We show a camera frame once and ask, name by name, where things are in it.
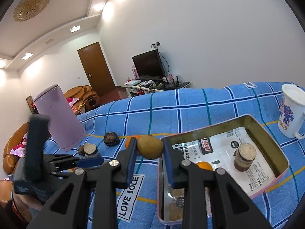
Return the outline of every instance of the wall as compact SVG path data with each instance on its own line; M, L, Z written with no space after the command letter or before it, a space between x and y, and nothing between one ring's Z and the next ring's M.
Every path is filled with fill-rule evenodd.
M2 155L10 137L28 121L31 115L16 71L0 70L0 97L2 98L0 102L0 154ZM0 168L0 180L6 177L3 168Z
M19 70L25 95L34 98L53 84L59 84L63 92L75 86L90 85L77 50L95 42L100 42L97 29L88 30L53 45L33 58Z
M284 0L109 3L114 11L106 5L98 31L118 85L133 76L132 56L160 41L170 73L196 88L246 81L305 86L305 34Z

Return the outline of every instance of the floor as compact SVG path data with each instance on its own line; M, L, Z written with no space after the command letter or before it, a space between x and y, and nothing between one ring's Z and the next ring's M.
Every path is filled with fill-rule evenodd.
M116 88L115 90L109 92L108 94L101 96L98 103L100 105L104 105L109 102L123 100L125 98L128 98L126 94L126 90L123 88Z

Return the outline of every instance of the door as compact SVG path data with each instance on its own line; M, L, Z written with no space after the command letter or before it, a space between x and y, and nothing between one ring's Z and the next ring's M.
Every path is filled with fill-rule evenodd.
M99 42L88 45L77 51L91 88L97 92L99 96L108 94L114 90L115 85Z

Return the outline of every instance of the purple cylinder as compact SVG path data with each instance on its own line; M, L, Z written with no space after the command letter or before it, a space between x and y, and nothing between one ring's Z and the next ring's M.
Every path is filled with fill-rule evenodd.
M78 147L86 134L58 84L47 88L34 99L38 112L49 115L49 132L64 150Z

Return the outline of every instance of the silver screw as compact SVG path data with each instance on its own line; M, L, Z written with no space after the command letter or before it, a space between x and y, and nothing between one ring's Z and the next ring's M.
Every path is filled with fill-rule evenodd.
M226 171L225 171L223 168L218 168L218 169L216 170L216 172L217 172L217 174L219 174L219 175L224 175L224 174L226 173Z
M191 161L189 161L189 160L182 160L181 163L182 163L183 166L191 165Z
M81 175L81 174L83 174L85 171L82 169L82 168L77 168L75 171L74 171L74 173L76 174L76 175Z
M116 160L116 159L111 160L111 161L109 162L110 166L112 166L112 167L118 166L119 163L120 163L120 162L119 162L118 160Z

